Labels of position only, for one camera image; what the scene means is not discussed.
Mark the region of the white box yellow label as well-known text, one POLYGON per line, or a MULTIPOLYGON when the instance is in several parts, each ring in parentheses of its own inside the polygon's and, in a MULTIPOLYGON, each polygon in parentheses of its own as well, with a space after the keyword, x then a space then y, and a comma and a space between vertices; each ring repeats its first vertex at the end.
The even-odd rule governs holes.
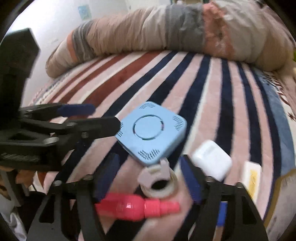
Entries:
POLYGON ((241 183, 245 186, 253 202, 258 199, 262 166, 255 162, 245 161, 242 169, 241 183))

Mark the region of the pink plastic bottle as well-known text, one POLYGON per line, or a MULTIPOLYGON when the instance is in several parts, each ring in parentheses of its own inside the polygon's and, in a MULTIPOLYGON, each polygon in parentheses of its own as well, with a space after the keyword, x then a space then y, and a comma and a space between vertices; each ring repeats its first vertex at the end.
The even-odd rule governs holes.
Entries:
POLYGON ((119 220, 141 221, 145 218, 156 218, 179 213, 180 204, 175 201, 142 198, 135 194, 109 193, 95 204, 100 216, 119 220))

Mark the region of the white earbuds case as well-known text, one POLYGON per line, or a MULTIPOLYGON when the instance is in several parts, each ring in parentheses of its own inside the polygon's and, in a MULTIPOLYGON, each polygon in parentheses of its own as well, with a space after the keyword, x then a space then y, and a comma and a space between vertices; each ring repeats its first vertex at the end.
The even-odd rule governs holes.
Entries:
POLYGON ((192 154, 192 162, 206 176, 222 182, 232 167, 231 157, 214 141, 204 141, 192 154))

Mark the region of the clear tape roll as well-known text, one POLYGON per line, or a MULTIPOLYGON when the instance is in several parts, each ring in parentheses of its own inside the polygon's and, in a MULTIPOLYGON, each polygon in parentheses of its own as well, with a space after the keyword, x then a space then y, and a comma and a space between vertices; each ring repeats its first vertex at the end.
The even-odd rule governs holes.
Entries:
POLYGON ((143 194, 149 198, 165 199, 174 195, 178 190, 177 176, 170 168, 167 158, 160 159, 158 164, 143 168, 137 181, 143 194), (163 188, 155 189, 152 187, 160 181, 166 181, 163 188))

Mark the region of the light blue square device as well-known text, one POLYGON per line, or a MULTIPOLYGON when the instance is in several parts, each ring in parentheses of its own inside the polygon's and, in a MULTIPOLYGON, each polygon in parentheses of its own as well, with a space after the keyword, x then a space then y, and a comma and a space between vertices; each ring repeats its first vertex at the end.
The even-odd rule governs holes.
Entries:
POLYGON ((121 120, 117 141, 144 166, 168 157, 185 138, 187 121, 147 101, 121 120))

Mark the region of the brown cardboard box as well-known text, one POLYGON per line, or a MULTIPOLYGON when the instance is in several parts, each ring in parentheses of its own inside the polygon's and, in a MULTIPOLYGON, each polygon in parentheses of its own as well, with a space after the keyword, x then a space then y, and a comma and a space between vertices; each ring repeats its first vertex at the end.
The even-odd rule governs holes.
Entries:
POLYGON ((264 221, 269 240, 278 240, 295 216, 295 169, 275 182, 271 205, 264 221))

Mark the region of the striped fleece blanket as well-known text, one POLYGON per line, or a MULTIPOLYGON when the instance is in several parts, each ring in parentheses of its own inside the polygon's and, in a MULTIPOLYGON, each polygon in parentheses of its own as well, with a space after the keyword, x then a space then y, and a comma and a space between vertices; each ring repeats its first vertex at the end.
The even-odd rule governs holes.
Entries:
POLYGON ((178 177, 173 196, 181 212, 140 222, 103 217, 108 240, 173 240, 197 212, 178 164, 205 140, 215 141, 233 161, 226 183, 241 179, 245 161, 262 166, 258 212, 266 218, 277 178, 295 167, 295 104, 274 72, 185 52, 110 56, 80 65, 51 81, 32 104, 91 103, 95 117, 123 119, 146 101, 187 121, 185 139, 169 156, 178 177))

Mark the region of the rolled pink grey duvet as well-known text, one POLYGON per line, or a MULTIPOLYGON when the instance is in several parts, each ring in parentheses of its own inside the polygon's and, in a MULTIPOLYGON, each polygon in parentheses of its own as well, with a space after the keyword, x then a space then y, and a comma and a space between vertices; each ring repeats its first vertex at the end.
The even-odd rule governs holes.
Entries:
POLYGON ((277 14, 255 1, 151 6, 83 23, 49 56, 46 73, 56 78, 95 57, 154 50, 203 53, 273 71, 294 49, 277 14))

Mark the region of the blue wall poster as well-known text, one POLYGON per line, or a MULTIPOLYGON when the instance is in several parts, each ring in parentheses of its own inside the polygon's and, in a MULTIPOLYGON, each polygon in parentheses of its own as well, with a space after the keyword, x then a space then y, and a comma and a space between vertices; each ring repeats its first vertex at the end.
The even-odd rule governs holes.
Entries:
POLYGON ((78 13, 80 15, 81 20, 90 20, 92 18, 90 7, 88 4, 78 6, 78 13))

